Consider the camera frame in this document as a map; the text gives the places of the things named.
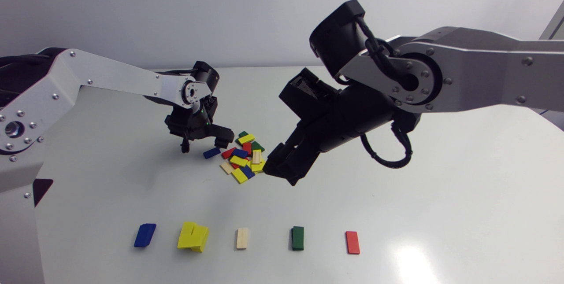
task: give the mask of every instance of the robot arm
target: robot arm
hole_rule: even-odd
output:
[[[286,85],[280,99],[301,120],[268,156],[267,174],[295,185],[321,152],[359,136],[379,163],[403,167],[412,154],[407,133],[421,113],[500,103],[564,111],[564,41],[518,41],[457,27],[383,41],[372,35],[363,17],[358,1],[348,1],[310,36],[314,53],[347,87],[334,89],[307,69]],[[377,156],[365,136],[391,120],[405,147],[405,158],[395,162]]]

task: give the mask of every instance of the bolt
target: bolt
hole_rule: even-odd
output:
[[[521,61],[521,63],[522,63],[523,65],[525,65],[525,66],[530,66],[530,65],[532,65],[532,63],[533,63],[533,59],[532,59],[532,57],[525,57],[525,58]]]
[[[527,99],[525,98],[525,96],[519,96],[519,97],[517,97],[517,98],[515,99],[515,101],[516,101],[517,103],[519,103],[520,105],[522,105],[522,104],[524,104],[524,103],[527,101]]]

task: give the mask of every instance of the white table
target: white table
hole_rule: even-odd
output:
[[[270,152],[298,121],[278,94],[300,70],[218,69],[215,123]],[[203,158],[213,138],[182,154],[170,111],[85,88],[46,134],[39,178],[55,183],[37,222],[48,284],[564,282],[564,133],[533,111],[426,114],[407,167],[375,163],[354,140],[295,187],[263,173],[238,185],[220,156]],[[403,155],[389,125],[369,138],[381,156]],[[184,221],[210,228],[203,253],[176,248]],[[146,222],[157,224],[151,244],[133,248]],[[289,250],[294,225],[304,251]],[[234,249],[241,227],[245,251]],[[346,253],[347,230],[358,256]]]

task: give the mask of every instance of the red block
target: red block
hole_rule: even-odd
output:
[[[247,151],[249,155],[252,154],[252,151],[250,150],[250,145],[251,145],[250,142],[243,143],[243,150]]]
[[[229,149],[229,150],[223,152],[223,153],[221,154],[221,156],[222,156],[224,159],[228,159],[228,158],[231,157],[231,153],[232,153],[235,149],[236,149],[236,148]]]
[[[349,251],[349,254],[360,254],[358,234],[356,231],[347,231],[345,234],[347,236],[347,250]]]

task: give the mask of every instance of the blue block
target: blue block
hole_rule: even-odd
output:
[[[218,155],[219,153],[221,153],[221,151],[219,150],[219,148],[213,148],[213,149],[211,149],[211,150],[209,150],[209,151],[204,152],[204,157],[205,157],[206,159],[209,159],[209,158],[211,158],[212,156]]]
[[[142,224],[139,226],[139,231],[137,232],[137,238],[135,238],[135,248],[143,248],[149,245],[151,238],[153,238],[153,233],[157,228],[157,224]]]
[[[241,167],[241,171],[243,172],[243,174],[245,174],[247,178],[252,178],[254,176],[254,173],[252,172],[252,170],[248,165],[245,167]]]
[[[241,149],[235,149],[231,155],[236,155],[240,158],[246,158],[249,155],[249,152]]]

